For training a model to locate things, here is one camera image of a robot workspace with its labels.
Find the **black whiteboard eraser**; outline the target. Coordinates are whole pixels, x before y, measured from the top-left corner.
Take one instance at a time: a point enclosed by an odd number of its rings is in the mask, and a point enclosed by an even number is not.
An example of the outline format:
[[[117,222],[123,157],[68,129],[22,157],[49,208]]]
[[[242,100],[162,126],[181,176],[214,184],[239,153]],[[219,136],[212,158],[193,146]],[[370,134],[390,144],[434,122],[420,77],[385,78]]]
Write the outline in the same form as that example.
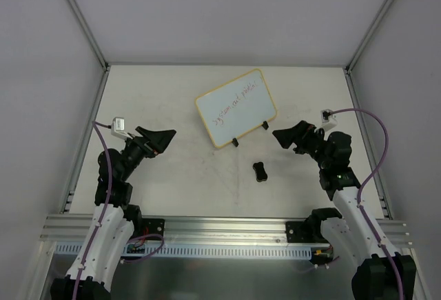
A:
[[[256,162],[252,165],[252,168],[256,174],[257,182],[264,182],[268,180],[268,175],[265,171],[265,165],[262,161]]]

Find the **yellow framed whiteboard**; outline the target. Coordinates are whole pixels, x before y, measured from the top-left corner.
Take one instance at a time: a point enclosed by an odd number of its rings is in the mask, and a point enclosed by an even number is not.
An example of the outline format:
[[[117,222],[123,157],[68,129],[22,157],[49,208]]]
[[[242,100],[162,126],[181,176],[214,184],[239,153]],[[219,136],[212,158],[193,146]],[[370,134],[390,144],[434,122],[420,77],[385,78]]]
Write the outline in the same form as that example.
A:
[[[195,106],[215,148],[276,118],[264,74],[253,69],[195,98]]]

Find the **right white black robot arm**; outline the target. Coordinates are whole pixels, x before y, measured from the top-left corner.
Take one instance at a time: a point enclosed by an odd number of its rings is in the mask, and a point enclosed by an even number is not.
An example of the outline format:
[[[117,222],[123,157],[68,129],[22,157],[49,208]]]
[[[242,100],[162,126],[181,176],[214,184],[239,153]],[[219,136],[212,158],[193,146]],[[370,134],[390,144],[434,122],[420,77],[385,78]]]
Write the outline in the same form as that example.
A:
[[[327,241],[353,272],[355,299],[412,299],[416,264],[400,254],[368,212],[361,185],[350,167],[351,136],[325,135],[323,129],[301,121],[272,132],[282,148],[309,155],[319,167],[322,189],[333,208],[312,210],[300,231],[315,241]]]

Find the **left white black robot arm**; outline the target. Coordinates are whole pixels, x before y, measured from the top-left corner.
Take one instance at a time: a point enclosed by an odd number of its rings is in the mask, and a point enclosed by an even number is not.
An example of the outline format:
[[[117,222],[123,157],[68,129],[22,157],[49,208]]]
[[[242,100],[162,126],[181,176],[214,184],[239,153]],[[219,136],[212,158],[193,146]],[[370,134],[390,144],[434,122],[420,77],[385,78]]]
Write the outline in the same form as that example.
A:
[[[103,146],[97,163],[99,175],[94,213],[76,259],[64,277],[54,279],[52,299],[110,299],[115,270],[126,260],[123,250],[130,243],[152,239],[159,246],[142,257],[146,260],[165,245],[160,232],[147,229],[141,209],[130,203],[133,187],[128,179],[144,159],[164,153],[176,135],[175,130],[151,131],[136,128],[136,134],[124,134],[121,151]]]

